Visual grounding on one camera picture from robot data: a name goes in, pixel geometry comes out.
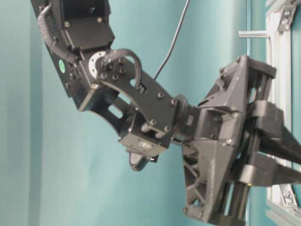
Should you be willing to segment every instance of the teal backdrop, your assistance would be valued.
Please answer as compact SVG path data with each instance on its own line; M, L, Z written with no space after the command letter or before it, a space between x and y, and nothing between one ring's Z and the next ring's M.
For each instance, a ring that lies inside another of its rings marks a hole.
M238 38L238 31L246 30L246 2L191 1L174 53L158 79L171 95L184 94L197 104L219 68L246 53L246 40ZM264 27L264 2L253 0L252 28ZM112 47L132 49L153 76L185 0L110 3ZM2 1L1 9L0 225L205 225L182 214L181 149L172 145L157 164L133 172L113 129L89 112L77 112L67 98L30 1ZM295 35L300 37L300 30ZM264 48L255 41L252 55L264 60ZM294 73L300 73L298 67ZM300 90L294 87L297 94ZM263 189L251 191L250 225L272 225L264 196Z

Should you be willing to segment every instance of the screw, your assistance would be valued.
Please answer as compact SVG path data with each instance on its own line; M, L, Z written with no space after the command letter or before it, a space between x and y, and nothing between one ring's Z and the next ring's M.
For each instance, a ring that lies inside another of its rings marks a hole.
M290 16L290 14L291 14L290 11L285 11L283 15L284 15L285 17L288 17L288 16Z
M176 106L177 103L178 103L178 101L177 101L176 99L172 99L172 100L171 100L171 105L172 105L172 106Z
M286 202L286 204L292 204L292 199L289 199L289 198L285 198L284 199L285 200L285 202Z
M69 77L70 77L70 80L74 80L75 79L75 75L72 74L72 73L69 74Z
M281 21L281 24L282 24L282 25L287 25L287 23L288 23L288 20L287 20L287 19L283 19L283 20Z
M91 7L90 10L89 10L89 12L90 12L91 14L93 14L94 11L95 11L95 7Z
M222 120L222 118L220 116L217 116L215 119L215 121L221 121L221 120Z
M107 77L108 77L108 74L107 74L107 73L101 73L101 74L100 74L100 79L101 79L101 80L106 80Z
M159 93L158 93L158 99L162 99L163 97L164 97L164 94L161 93L161 92L159 92Z
M123 64L124 64L124 58L120 58L120 59L118 60L118 64L123 65Z
M66 84L65 84L65 88L66 88L66 89L69 89L69 88L70 88L70 84L69 84L69 83L66 83Z
M69 23L68 21L66 21L66 22L64 23L64 25L65 25L65 27L70 27L70 23Z
M169 127L169 126L165 126L164 131L165 131L166 133L168 133L168 132L170 131L170 127Z
M285 198L287 198L290 194L289 194L288 191L283 190L283 191L282 191L282 195L283 195Z
M155 126L156 124L157 124L157 121L156 121L156 120L152 119L152 120L150 121L150 125L151 125L151 126Z
M112 79L113 79L113 81L117 81L117 80L119 79L119 76L116 75L116 74L114 74L114 75L112 76Z
M232 139L228 139L228 140L226 141L226 143L227 143L228 145L231 145L231 144L232 144Z
M99 89L99 84L93 83L91 87L92 89Z
M124 68L121 68L121 69L119 70L119 72L120 72L120 74L124 74L124 73L126 72L126 70L125 70Z

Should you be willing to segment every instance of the bolt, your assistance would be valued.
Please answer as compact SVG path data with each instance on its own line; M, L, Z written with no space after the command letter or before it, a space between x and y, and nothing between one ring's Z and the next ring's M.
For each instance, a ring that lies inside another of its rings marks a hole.
M69 23L68 21L66 21L66 22L64 23L64 25L65 25L65 27L70 27L70 23Z
M176 99L172 99L172 100L171 100L171 105L172 105L172 106L176 106L177 103L178 103L178 101L177 101Z
M106 68L107 71L112 71L114 69L114 64L109 64Z
M95 11L95 7L91 7L90 10L89 10L89 12L90 12L91 14L93 14L94 11Z
M120 72L120 74L124 74L124 73L126 72L126 70L125 70L124 68L121 68L121 69L119 70L119 72Z
M151 126L155 126L156 124L157 124L157 121L156 121L156 120L152 119L152 120L150 121L150 125L151 125Z
M112 79L113 79L113 81L117 81L117 80L119 79L119 76L116 75L116 74L114 74L114 75L112 76Z
M92 89L99 89L99 84L93 83L91 87Z
M69 88L70 88L70 84L69 84L69 83L66 83L66 84L65 84L65 88L66 88L66 89L69 89Z
M291 12L290 11L285 11L284 13L283 13L283 15L285 16L285 17L288 17L288 16L290 16L290 14L291 14Z
M215 119L215 121L221 121L221 120L222 120L222 118L220 116L217 116Z
M98 17L98 18L97 18L97 22L102 23L102 22L103 22L103 19L102 19L101 17Z
M227 143L228 145L231 145L231 144L232 144L232 139L228 139L228 140L226 141L226 143Z
M161 92L159 92L159 93L158 93L158 99L162 99L163 97L164 97L164 94L161 93Z
M165 131L166 133L168 133L168 132L170 131L170 127L169 127L169 126L165 126L164 131Z
M282 21L281 21L281 24L284 26L284 25L287 25L287 23L288 23L288 20L287 19L283 19Z
M69 77L70 77L70 80L74 80L75 79L75 75L72 74L72 73L69 74Z
M285 200L286 204L292 204L292 202L293 202L292 199L289 199L289 198L285 198L284 200Z
M107 73L101 73L101 74L100 74L100 79L101 79L101 80L106 80L107 77L108 77L108 74L107 74Z
M283 195L285 198L287 198L290 194L289 194L288 191L283 190L283 191L282 191L282 195Z
M124 58L120 58L120 59L118 60L118 64L123 65L123 64L124 64Z

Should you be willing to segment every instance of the mounting hole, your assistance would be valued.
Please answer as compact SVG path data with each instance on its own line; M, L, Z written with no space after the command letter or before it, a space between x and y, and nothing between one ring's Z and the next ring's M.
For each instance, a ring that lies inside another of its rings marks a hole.
M114 105L111 105L110 107L109 107L109 111L112 113L112 114L114 114L117 118L122 118L122 116L123 116L123 113L117 108L117 107L115 107Z

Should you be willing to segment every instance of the braided cable sleeve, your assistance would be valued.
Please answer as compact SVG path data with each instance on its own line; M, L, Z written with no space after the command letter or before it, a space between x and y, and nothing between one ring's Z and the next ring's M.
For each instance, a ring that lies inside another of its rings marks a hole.
M61 47L55 37L51 36L46 17L51 13L51 4L46 6L38 16L38 26L45 44L56 55L73 64L78 56L70 52L67 48Z
M42 38L48 47L52 47L55 42L54 39L50 36L49 28L46 23L46 17L49 15L50 12L51 12L51 4L46 6L38 16L38 26Z
M132 57L134 59L135 82L136 82L135 87L136 89L139 90L140 83L141 83L141 75L142 75L142 65L138 56L131 50L122 48L122 49L111 51L103 58L101 62L101 67L106 67L108 64L120 59L121 57Z

